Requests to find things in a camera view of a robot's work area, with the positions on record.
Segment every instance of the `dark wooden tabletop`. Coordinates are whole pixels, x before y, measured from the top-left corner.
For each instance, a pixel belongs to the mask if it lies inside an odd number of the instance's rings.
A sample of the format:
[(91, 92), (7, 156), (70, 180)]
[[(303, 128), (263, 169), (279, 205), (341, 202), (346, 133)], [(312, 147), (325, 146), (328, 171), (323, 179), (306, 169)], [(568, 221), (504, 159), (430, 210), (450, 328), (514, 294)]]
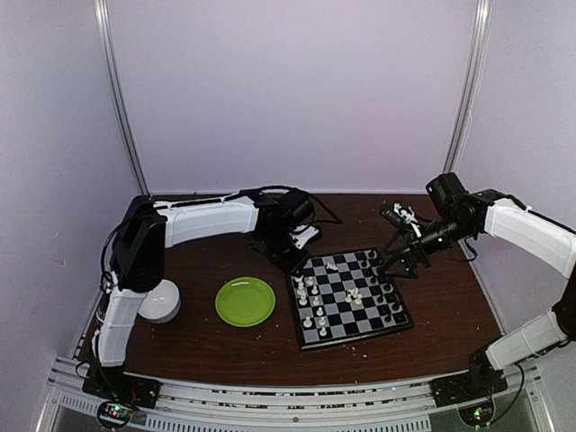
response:
[[(377, 212), (384, 198), (436, 217), (424, 195), (322, 195), (344, 220), (325, 225), (313, 255), (381, 246), (392, 228)], [(397, 279), (415, 328), (364, 341), (302, 352), (283, 273), (247, 248), (249, 235), (191, 241), (166, 250), (166, 279), (182, 294), (178, 316), (164, 325), (138, 318), (128, 346), (128, 372), (207, 383), (319, 385), (369, 383), (464, 369), (473, 351), (500, 333), (466, 263), (432, 257), (418, 280)], [(459, 247), (449, 256), (464, 257)], [(214, 299), (227, 282), (254, 276), (276, 295), (272, 316), (253, 328), (234, 328), (216, 314)]]

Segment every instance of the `green plastic plate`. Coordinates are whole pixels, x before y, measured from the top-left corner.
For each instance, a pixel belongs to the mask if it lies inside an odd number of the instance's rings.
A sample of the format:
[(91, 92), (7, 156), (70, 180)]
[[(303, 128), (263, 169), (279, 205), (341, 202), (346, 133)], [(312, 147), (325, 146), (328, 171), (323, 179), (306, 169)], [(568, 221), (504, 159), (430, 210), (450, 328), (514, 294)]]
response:
[(276, 296), (270, 285), (255, 277), (234, 279), (216, 295), (218, 315), (235, 327), (252, 327), (264, 322), (275, 305)]

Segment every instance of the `purple wall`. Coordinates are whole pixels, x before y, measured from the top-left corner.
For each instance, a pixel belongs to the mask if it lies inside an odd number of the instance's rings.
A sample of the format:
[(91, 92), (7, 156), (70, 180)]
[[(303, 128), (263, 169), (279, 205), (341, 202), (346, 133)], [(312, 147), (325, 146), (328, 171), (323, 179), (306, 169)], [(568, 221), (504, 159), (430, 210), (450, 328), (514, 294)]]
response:
[(468, 0), (110, 2), (154, 192), (418, 192), (444, 164)]
[(137, 188), (93, 2), (3, 2), (0, 39), (0, 430), (20, 432), (77, 342), (100, 248)]
[[(573, 1), (495, 2), (480, 92), (459, 168), (470, 190), (518, 196), (576, 227), (576, 44)], [(565, 281), (504, 241), (482, 238), (481, 279), (506, 330), (549, 310)], [(552, 352), (539, 368), (561, 430), (574, 430), (576, 346)]]

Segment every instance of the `wire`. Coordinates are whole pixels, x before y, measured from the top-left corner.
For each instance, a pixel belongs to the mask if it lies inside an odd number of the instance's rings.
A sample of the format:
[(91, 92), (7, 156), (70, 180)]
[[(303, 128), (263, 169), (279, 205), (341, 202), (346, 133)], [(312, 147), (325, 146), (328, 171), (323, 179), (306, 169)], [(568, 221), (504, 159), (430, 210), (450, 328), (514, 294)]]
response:
[(103, 293), (105, 293), (105, 289), (104, 289), (104, 283), (109, 283), (111, 284), (113, 282), (112, 279), (112, 275), (110, 274), (109, 271), (106, 270), (106, 264), (105, 264), (105, 260), (106, 260), (106, 251), (108, 250), (108, 245), (110, 245), (110, 242), (114, 239), (114, 237), (116, 236), (116, 234), (118, 234), (118, 232), (124, 228), (125, 226), (129, 225), (130, 223), (138, 220), (138, 219), (142, 219), (145, 216), (148, 216), (150, 214), (155, 213), (156, 210), (152, 210), (152, 211), (144, 211), (142, 213), (136, 214), (128, 219), (123, 220), (120, 224), (118, 224), (108, 235), (108, 237), (106, 238), (106, 241), (104, 242), (104, 245), (102, 247), (102, 253), (100, 254), (100, 272), (101, 272), (101, 276), (100, 276), (100, 291), (102, 291)]
[(576, 230), (574, 230), (570, 227), (567, 227), (563, 223), (560, 223), (554, 219), (550, 219), (548, 216), (544, 216), (543, 214), (538, 213), (537, 211), (529, 210), (528, 207), (523, 202), (521, 202), (516, 196), (514, 196), (512, 194), (508, 194), (508, 195), (504, 195), (504, 198), (508, 198), (508, 199), (512, 200), (512, 202), (515, 205), (517, 205), (518, 207), (520, 207), (522, 210), (524, 210), (524, 211), (527, 210), (528, 213), (532, 213), (540, 219), (544, 219), (545, 221), (550, 222), (553, 225), (556, 225), (557, 227), (562, 228), (563, 230), (567, 230), (571, 234), (576, 234)]
[(442, 251), (442, 257), (444, 257), (448, 261), (454, 261), (456, 263), (471, 263), (472, 261), (475, 261), (476, 258), (478, 257), (478, 252), (476, 251), (476, 249), (470, 246), (470, 243), (468, 243), (468, 238), (465, 238), (463, 242), (466, 245), (466, 248), (472, 253), (472, 258), (464, 258), (464, 259), (452, 258), (450, 256), (447, 256), (444, 250)]
[(74, 370), (76, 371), (76, 375), (78, 375), (78, 376), (79, 376), (80, 378), (82, 378), (84, 381), (87, 380), (88, 377), (85, 376), (85, 375), (81, 375), (80, 372), (78, 371), (78, 369), (79, 369), (80, 367), (82, 367), (83, 365), (85, 365), (86, 363), (88, 363), (88, 361), (87, 361), (87, 360), (84, 360), (83, 362), (78, 363), (78, 364), (76, 365), (76, 367), (74, 368)]
[(518, 398), (520, 397), (520, 394), (522, 393), (522, 391), (524, 390), (524, 382), (526, 381), (526, 374), (524, 373), (524, 369), (522, 368), (522, 366), (520, 364), (517, 364), (516, 367), (520, 370), (520, 374), (522, 375), (522, 379), (520, 381), (520, 387), (518, 388), (518, 391), (516, 393), (516, 396), (514, 396), (514, 399), (512, 400), (512, 402), (506, 407), (506, 409), (504, 409), (499, 416), (497, 416), (494, 420), (491, 420), (489, 422), (489, 425), (492, 426), (494, 423), (496, 423), (497, 421), (500, 421), (514, 406), (514, 404), (516, 403), (516, 401), (518, 400)]
[(332, 210), (330, 209), (318, 196), (316, 196), (313, 193), (307, 192), (307, 191), (303, 191), (302, 189), (298, 189), (297, 187), (291, 187), (291, 186), (284, 186), (284, 185), (271, 185), (271, 186), (263, 186), (257, 189), (260, 192), (263, 191), (297, 191), (297, 192), (302, 192), (304, 194), (306, 194), (307, 196), (309, 196), (313, 201), (315, 201), (316, 203), (318, 203), (318, 205), (320, 207), (322, 207), (322, 209), (324, 209), (324, 211), (330, 215), (330, 217), (332, 218), (331, 220), (324, 220), (324, 219), (316, 219), (313, 220), (310, 225), (312, 223), (334, 223), (336, 225), (341, 225), (342, 223), (344, 223), (339, 217), (338, 215)]

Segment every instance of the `robotic arm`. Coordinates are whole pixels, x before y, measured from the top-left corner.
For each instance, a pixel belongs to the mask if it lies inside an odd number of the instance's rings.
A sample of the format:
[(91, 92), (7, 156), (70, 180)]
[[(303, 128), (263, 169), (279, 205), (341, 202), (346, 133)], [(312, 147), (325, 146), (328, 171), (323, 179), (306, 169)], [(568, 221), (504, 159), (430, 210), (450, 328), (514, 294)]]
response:
[(159, 383), (125, 375), (123, 364), (140, 305), (163, 280), (165, 248), (220, 234), (251, 233), (256, 251), (282, 270), (292, 272), (305, 264), (310, 256), (306, 244), (321, 236), (312, 222), (302, 225), (315, 217), (314, 197), (295, 188), (283, 188), (280, 196), (267, 190), (179, 202), (151, 202), (145, 196), (132, 200), (113, 233), (111, 270), (103, 279), (106, 295), (99, 306), (85, 392), (154, 407)]
[[(468, 193), (454, 173), (440, 175), (427, 185), (427, 191), (440, 217), (420, 226), (411, 209), (384, 205), (381, 215), (394, 224), (403, 245), (383, 251), (389, 257), (380, 275), (418, 277), (418, 263), (431, 265), (430, 255), (450, 248), (454, 242), (486, 233), (505, 239), (542, 259), (564, 278), (571, 280), (559, 302), (551, 310), (521, 328), (474, 353), (467, 373), (434, 380), (431, 383), (436, 405), (445, 406), (486, 396), (487, 390), (506, 390), (502, 370), (530, 356), (576, 338), (576, 233), (533, 212), (512, 195), (494, 190)], [(403, 266), (394, 273), (393, 266)]]

